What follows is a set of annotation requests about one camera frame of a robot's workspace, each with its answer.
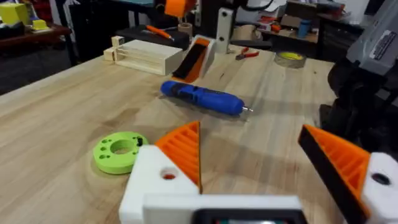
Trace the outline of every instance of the wooden box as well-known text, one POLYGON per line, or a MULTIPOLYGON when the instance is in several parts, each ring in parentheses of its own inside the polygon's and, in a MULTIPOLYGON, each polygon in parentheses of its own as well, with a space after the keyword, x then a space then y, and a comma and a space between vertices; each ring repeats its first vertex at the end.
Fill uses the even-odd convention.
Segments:
POLYGON ((183 59, 182 49, 133 40, 116 48, 115 63, 158 75, 174 72, 183 59))

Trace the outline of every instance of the sticker label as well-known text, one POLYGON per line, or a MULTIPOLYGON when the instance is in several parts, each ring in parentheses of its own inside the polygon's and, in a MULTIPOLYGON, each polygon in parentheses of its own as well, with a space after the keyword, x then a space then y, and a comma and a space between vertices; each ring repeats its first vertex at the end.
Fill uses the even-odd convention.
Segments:
POLYGON ((377 44, 374 46, 370 58, 380 60, 396 36, 397 34, 395 32, 389 30, 384 31, 377 44))

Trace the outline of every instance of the electric screwdriver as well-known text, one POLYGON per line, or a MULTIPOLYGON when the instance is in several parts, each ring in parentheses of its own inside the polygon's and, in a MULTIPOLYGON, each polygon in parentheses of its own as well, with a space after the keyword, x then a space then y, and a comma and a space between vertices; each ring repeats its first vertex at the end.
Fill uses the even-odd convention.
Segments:
POLYGON ((244 106, 243 100, 232 94, 209 90, 186 83, 166 81, 162 84, 160 90, 166 96, 176 97, 220 113, 238 115, 242 111, 253 111, 244 106))

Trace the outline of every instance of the red handled pliers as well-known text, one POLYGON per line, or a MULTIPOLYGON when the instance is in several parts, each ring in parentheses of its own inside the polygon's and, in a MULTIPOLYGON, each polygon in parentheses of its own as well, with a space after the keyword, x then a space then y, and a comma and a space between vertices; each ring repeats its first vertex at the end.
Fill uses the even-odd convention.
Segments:
POLYGON ((247 57, 255 57, 255 56, 259 55, 258 51, 254 52, 254 53, 247 53, 248 50, 249 50, 249 47, 243 48, 242 52, 239 55, 237 55, 235 57, 235 59, 236 60, 242 60, 242 59, 247 58, 247 57))

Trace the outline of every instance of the green 3d printed ring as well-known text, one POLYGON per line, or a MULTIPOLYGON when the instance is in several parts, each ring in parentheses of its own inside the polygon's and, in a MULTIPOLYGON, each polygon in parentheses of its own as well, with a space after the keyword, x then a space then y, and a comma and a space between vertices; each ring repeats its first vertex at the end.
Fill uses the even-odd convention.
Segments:
POLYGON ((136 161, 139 147, 148 140, 134 132, 120 132, 103 138, 94 147, 97 167, 109 174, 127 174, 136 161))

